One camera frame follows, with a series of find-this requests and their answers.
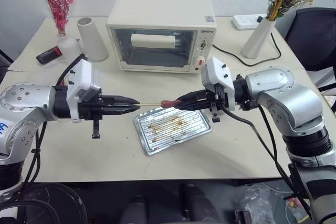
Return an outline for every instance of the wooden stick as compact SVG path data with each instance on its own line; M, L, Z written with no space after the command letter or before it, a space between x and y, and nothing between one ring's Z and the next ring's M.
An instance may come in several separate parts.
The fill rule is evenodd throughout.
M160 103L138 103L137 106L161 106Z

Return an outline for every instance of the oven door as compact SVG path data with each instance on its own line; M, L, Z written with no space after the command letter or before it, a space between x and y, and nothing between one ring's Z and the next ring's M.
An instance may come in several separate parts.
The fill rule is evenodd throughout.
M153 71L189 71L195 30L114 28L121 66Z

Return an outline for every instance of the table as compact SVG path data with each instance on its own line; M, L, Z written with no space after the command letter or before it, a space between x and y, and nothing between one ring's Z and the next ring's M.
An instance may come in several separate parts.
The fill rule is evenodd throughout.
M245 76L254 70L232 70ZM292 70L301 84L319 94L302 69ZM3 90L12 83L27 81L52 85L58 77L57 68L35 72L8 72L0 85ZM153 103L174 99L190 91L202 89L198 74L154 72L100 72L103 94L124 95L140 102ZM336 139L336 118L322 96L326 127ZM134 118L151 107L116 116L104 116L100 124L101 139L91 138L92 122L73 124L71 120L48 123L41 146L41 170L37 182L93 182L143 179L202 178L269 178L279 177L274 162L263 149L249 126L223 115L212 124L209 134L183 144L145 156L133 125ZM251 120L268 146L270 138L258 110L235 111ZM267 115L278 146L279 163L288 172L289 158L282 136L270 115ZM23 175L27 173L32 154L26 158Z
M75 38L80 38L79 32L76 26L77 20L80 18L71 18L67 27L66 32L69 35L74 36ZM102 36L104 43L107 46L109 51L109 57L102 62L94 62L93 65L98 68L100 71L105 72L114 72L118 70L118 59L114 53L111 42L105 27L106 17L96 17L93 18L96 23L97 29ZM246 63L252 64L259 62L267 58L274 58L278 56L278 51L274 47L274 44L269 36L265 41L265 44L261 50L260 56L257 59L247 59L240 54L244 43L247 41L249 36L252 34L252 30L246 31L237 31L231 25L230 17L217 17L216 21L218 23L217 33L214 39L214 44L226 51L232 52L240 56ZM282 56L280 59L264 62L262 64L256 65L254 67L246 67L232 56L226 55L215 48L212 48L210 51L210 56L215 56L228 66L231 69L247 70L255 69L261 70L273 66L281 66L288 69L304 69L299 60L295 57L289 46L284 41L278 31L273 31L274 38L278 44ZM36 60L36 56L49 48L54 47L57 44L57 32L55 29L54 21L51 18L46 18L38 31L35 33L33 38L30 40L26 48L23 50L21 55L15 60L13 64L9 67L10 71L38 71L40 69L52 69L56 68L58 73L61 74L63 70L68 66L69 60L66 60L63 56L58 59L51 61L46 65L41 65Z

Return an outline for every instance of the chair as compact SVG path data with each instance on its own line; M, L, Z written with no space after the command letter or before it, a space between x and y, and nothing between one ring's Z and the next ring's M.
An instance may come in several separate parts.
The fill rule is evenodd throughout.
M285 40L306 70L332 67L336 77L336 9L297 10ZM336 83L320 87L319 91L333 88ZM331 109L336 112L336 102Z

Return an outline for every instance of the baking tray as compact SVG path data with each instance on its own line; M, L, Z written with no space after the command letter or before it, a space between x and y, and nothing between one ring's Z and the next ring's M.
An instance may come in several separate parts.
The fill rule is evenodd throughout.
M135 128L147 155L163 151L211 131L202 111L157 108L134 119Z

